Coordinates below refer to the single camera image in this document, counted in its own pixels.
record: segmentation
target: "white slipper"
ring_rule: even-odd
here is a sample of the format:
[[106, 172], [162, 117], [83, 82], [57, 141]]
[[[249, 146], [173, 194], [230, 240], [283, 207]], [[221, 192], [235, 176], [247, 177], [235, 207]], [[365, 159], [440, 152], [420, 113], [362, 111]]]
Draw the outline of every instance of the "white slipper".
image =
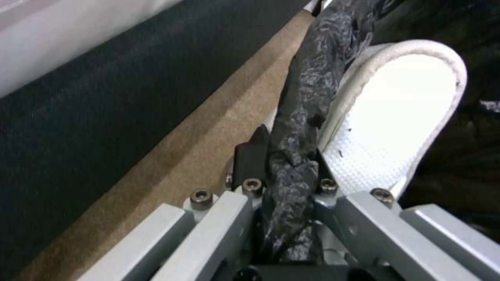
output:
[[[343, 193], [384, 188], [398, 198], [466, 83], [464, 62], [441, 43], [365, 50], [342, 77], [318, 145]], [[264, 123], [269, 129], [275, 115]]]

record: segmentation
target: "dark gray fabric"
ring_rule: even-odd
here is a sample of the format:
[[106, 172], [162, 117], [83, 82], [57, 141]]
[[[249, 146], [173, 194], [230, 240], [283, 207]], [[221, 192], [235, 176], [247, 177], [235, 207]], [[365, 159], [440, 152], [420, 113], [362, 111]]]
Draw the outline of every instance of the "dark gray fabric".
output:
[[14, 276], [307, 2], [184, 0], [0, 99], [0, 280]]

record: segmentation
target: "metal frame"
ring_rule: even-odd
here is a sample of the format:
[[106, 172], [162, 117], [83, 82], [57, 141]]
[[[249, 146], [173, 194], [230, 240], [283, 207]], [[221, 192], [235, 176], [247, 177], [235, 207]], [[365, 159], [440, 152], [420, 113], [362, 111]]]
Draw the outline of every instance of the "metal frame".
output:
[[405, 280], [479, 280], [367, 192], [316, 204], [318, 219], [362, 265], [383, 260]]
[[161, 204], [78, 280], [147, 280], [194, 226], [192, 213]]
[[500, 246], [436, 205], [406, 209], [401, 218], [482, 280], [500, 280]]
[[252, 216], [252, 203], [247, 196], [224, 192], [152, 281], [210, 280], [222, 261], [240, 253]]

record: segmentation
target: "black plastic bag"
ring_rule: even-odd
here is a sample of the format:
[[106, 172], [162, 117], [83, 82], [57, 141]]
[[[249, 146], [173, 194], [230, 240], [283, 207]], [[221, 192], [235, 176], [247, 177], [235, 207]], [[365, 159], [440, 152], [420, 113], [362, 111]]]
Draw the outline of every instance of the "black plastic bag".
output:
[[380, 0], [336, 0], [309, 27], [290, 63], [267, 152], [259, 262], [321, 263], [312, 195], [318, 132], [345, 70], [373, 37]]

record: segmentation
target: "textured slipper insole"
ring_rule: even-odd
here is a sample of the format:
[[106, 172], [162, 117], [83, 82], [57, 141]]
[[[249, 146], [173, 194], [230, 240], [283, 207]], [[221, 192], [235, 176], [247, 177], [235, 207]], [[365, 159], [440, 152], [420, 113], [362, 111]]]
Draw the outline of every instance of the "textured slipper insole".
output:
[[324, 151], [343, 192], [394, 187], [398, 194], [426, 141], [453, 110], [456, 81], [444, 61], [424, 54], [379, 68]]

